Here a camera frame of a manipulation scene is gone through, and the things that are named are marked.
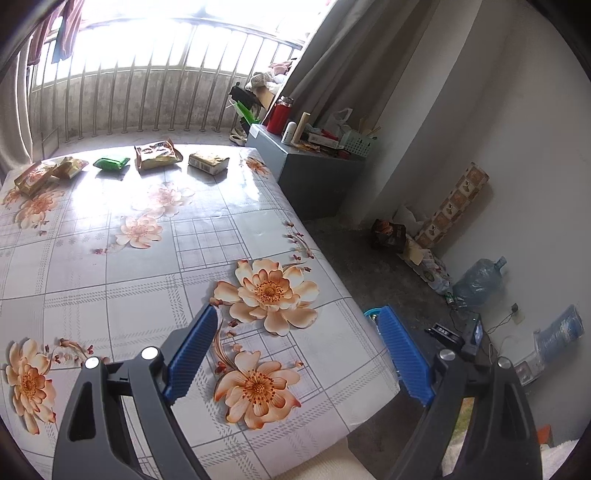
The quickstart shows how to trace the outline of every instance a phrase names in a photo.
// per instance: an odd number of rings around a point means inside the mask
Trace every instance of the white wall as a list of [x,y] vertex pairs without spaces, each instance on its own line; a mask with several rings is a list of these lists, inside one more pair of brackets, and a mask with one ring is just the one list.
[[352,226],[387,218],[446,157],[501,51],[513,0],[440,0],[377,125],[381,134],[341,208]]
[[525,320],[492,334],[512,361],[533,350],[535,329],[577,305],[587,334],[528,393],[536,423],[550,423],[562,441],[591,417],[591,82],[554,27],[518,3],[477,108],[416,201],[432,213],[471,161],[490,175],[436,252],[454,278],[479,258],[507,258],[505,291],[483,321],[490,327],[519,304]]

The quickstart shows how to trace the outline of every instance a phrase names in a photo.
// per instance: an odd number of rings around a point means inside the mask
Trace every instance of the floor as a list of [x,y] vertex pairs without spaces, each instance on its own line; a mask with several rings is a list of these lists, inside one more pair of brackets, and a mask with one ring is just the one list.
[[[414,328],[435,322],[452,327],[444,299],[394,253],[372,250],[368,231],[343,229],[333,219],[304,224],[361,309],[390,304]],[[377,480],[393,467],[423,413],[421,404],[401,388],[348,437],[349,449]]]
[[[199,129],[195,128],[190,132],[185,132],[181,128],[169,132],[166,129],[162,129],[158,132],[154,132],[152,129],[147,129],[143,132],[137,132],[132,129],[126,134],[120,132],[107,135],[106,132],[97,132],[96,137],[88,135],[81,140],[77,138],[70,140],[68,143],[60,143],[59,148],[51,157],[61,157],[64,155],[72,155],[76,152],[82,152],[87,150],[97,150],[99,148],[106,147],[126,147],[127,145],[145,145],[147,143],[156,140],[170,139],[173,143],[180,144],[201,144],[201,145],[234,145],[228,140],[228,131],[222,130],[220,132],[214,132],[210,127],[205,132],[200,132]],[[40,157],[39,142],[34,145],[34,156]]]

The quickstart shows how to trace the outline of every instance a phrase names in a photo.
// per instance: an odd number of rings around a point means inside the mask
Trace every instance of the metal screw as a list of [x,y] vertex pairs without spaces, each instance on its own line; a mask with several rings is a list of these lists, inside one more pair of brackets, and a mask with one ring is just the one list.
[[94,367],[98,367],[99,363],[100,363],[100,360],[98,359],[98,357],[91,356],[89,359],[86,360],[86,362],[84,362],[84,366],[86,368],[94,368]]
[[441,350],[441,352],[439,352],[439,358],[441,360],[445,360],[446,362],[451,362],[455,359],[455,357],[456,354],[453,352],[453,350],[450,350],[449,348],[444,348],[443,350]]
[[513,365],[511,364],[511,360],[509,360],[507,357],[505,356],[500,356],[499,359],[496,361],[496,363],[499,365],[499,367],[501,368],[511,368]]
[[144,360],[153,360],[158,356],[158,349],[155,346],[147,346],[142,350],[142,358]]

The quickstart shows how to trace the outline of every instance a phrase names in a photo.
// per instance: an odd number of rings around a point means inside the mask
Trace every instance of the green snack bag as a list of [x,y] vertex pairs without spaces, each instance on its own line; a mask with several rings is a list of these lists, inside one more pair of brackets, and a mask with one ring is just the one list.
[[111,157],[102,157],[93,163],[95,167],[101,168],[102,170],[121,170],[127,165],[130,160],[129,157],[121,157],[113,155]]

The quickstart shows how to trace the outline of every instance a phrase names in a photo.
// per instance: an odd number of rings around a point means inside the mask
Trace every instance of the small screen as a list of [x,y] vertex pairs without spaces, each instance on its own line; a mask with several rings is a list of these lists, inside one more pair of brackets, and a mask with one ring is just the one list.
[[482,322],[478,321],[476,324],[476,328],[474,329],[474,341],[476,342],[476,346],[480,346],[480,342],[482,341]]

